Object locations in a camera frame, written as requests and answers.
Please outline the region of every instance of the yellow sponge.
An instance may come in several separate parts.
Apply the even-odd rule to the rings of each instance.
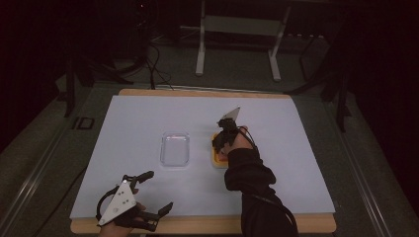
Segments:
[[[215,133],[212,136],[212,140],[218,135],[218,133]],[[228,168],[228,160],[219,160],[218,154],[216,154],[215,149],[212,148],[212,155],[211,155],[211,161],[212,164],[216,168]]]

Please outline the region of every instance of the black cable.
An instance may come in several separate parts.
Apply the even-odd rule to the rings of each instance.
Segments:
[[[159,75],[159,77],[161,78],[161,80],[163,80],[162,83],[167,84],[170,87],[170,89],[172,89],[172,91],[174,91],[175,89],[169,83],[169,81],[172,80],[172,76],[169,73],[167,73],[167,72],[163,72],[163,71],[158,70],[157,68],[156,68],[156,72]],[[164,74],[168,75],[169,76],[169,80],[166,80],[160,73],[164,73]]]
[[[145,62],[147,63],[148,70],[150,71],[150,87],[151,87],[151,90],[155,90],[156,89],[156,86],[154,84],[154,76],[153,76],[153,74],[154,74],[154,67],[151,67],[150,66],[150,64],[148,63],[148,59],[145,60]]]
[[[246,130],[246,133],[249,134],[249,136],[247,136],[246,133],[244,133],[243,131],[241,131],[241,128],[244,128]],[[247,141],[249,141],[249,143],[252,145],[253,149],[258,150],[258,146],[255,144],[255,141],[253,140],[252,135],[250,134],[250,132],[247,130],[246,127],[244,126],[238,126],[237,127],[238,132],[244,136],[244,138],[246,138]]]
[[[64,201],[64,199],[67,197],[68,193],[70,193],[71,189],[73,188],[74,184],[77,182],[77,180],[81,177],[81,175],[83,175],[83,173],[86,171],[87,166],[83,168],[83,170],[80,171],[80,173],[76,176],[76,178],[74,178],[73,182],[71,183],[71,185],[68,187],[67,191],[65,192],[65,194],[62,196],[61,200],[59,201],[59,203],[56,205],[56,207],[53,209],[53,211],[49,214],[49,216],[46,218],[46,220],[42,223],[42,225],[40,226],[40,228],[38,228],[38,230],[34,233],[33,237],[38,236],[42,229],[45,227],[45,225],[49,222],[49,220],[52,218],[52,216],[56,213],[56,211],[58,210],[58,208],[62,205],[62,202]]]

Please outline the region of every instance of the black sleeve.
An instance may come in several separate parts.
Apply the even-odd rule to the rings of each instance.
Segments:
[[[257,150],[240,148],[229,152],[224,180],[228,190],[242,192],[244,236],[298,236],[293,215],[269,187],[276,182],[275,175],[263,165]]]

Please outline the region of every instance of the transparent tray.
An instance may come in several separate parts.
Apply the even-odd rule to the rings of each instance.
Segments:
[[[187,166],[189,141],[187,132],[165,132],[161,143],[160,163],[165,167]]]

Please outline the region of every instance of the gray floor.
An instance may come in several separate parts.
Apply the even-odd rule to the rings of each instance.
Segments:
[[[157,68],[166,80],[170,79],[175,90],[194,87],[281,93],[304,83],[298,54],[305,43],[296,38],[283,41],[278,55],[283,80],[279,83],[272,80],[265,50],[226,50],[216,43],[207,48],[204,76],[196,77],[196,39],[180,45],[157,41],[160,51]],[[309,52],[306,58],[312,61],[308,65],[315,65],[325,48],[324,42],[317,42],[314,54]],[[149,51],[152,60],[156,53],[154,49]],[[135,82],[131,87],[149,87],[147,68],[127,79]],[[155,80],[161,82],[158,75]],[[2,220],[38,160],[49,158],[42,181],[22,212],[16,213],[14,228],[7,236],[33,236],[47,219],[77,174],[89,163],[111,98],[124,87],[106,79],[99,79],[93,88],[78,86],[77,108],[71,118],[63,117],[64,103],[51,102],[1,154]],[[159,87],[168,88],[165,83]],[[347,132],[341,133],[334,122],[334,103],[321,102],[320,89],[321,86],[293,98],[335,203],[338,226],[335,236],[419,236],[418,219],[394,180],[354,96],[349,95],[347,103],[352,115],[345,118]],[[71,128],[76,117],[95,119],[95,125],[91,130]],[[81,181],[81,178],[76,181],[39,236],[75,236],[69,228],[69,214]]]

